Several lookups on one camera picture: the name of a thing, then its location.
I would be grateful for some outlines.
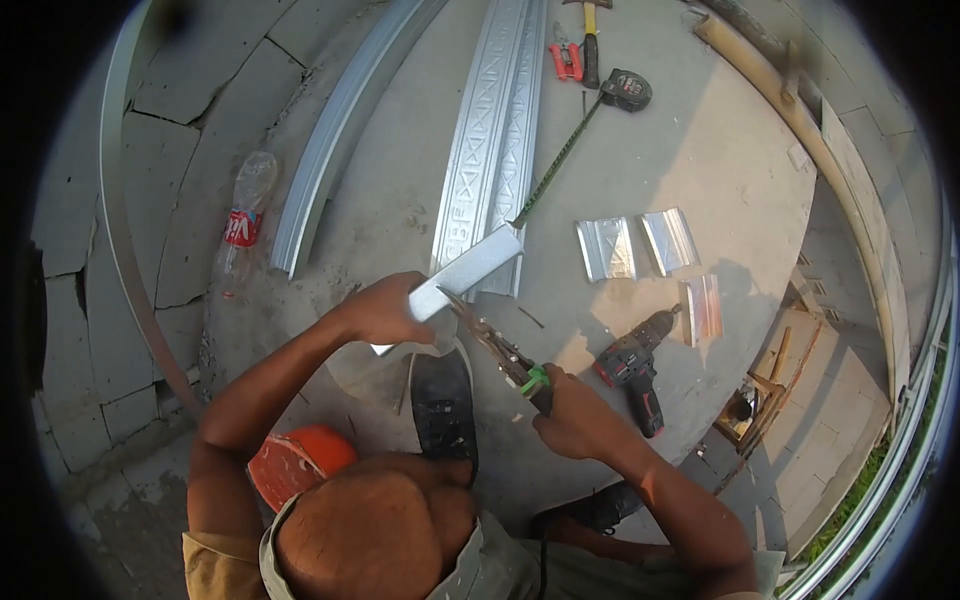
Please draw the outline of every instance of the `orange bucket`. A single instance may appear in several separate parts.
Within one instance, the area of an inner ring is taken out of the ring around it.
[[[264,501],[277,513],[287,500],[357,461],[356,450],[326,425],[267,436],[247,468]]]

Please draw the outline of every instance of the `hand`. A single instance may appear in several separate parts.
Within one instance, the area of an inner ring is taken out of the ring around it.
[[[534,428],[548,448],[573,459],[609,462],[616,450],[638,439],[624,419],[576,375],[543,365],[553,388],[550,416],[536,415]]]
[[[408,296],[424,281],[426,277],[416,271],[394,273],[347,297],[328,315],[346,328],[354,342],[433,344],[430,325],[418,323],[410,315]]]

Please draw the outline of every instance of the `shoulder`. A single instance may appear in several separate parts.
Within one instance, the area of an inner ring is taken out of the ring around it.
[[[191,600],[267,598],[257,558],[259,544],[257,538],[183,534],[183,569]]]

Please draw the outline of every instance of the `yellow hammer handle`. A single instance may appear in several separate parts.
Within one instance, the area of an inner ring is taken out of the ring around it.
[[[584,29],[587,34],[597,35],[597,8],[592,2],[584,2]]]

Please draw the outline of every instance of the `black sneaker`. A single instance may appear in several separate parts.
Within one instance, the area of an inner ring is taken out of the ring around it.
[[[410,406],[423,457],[469,460],[477,474],[473,425],[473,377],[459,340],[443,356],[414,354],[410,360]]]
[[[537,513],[530,521],[530,538],[541,540],[547,525],[561,516],[569,516],[598,534],[611,536],[613,527],[641,506],[643,500],[630,484],[620,481],[585,498]]]

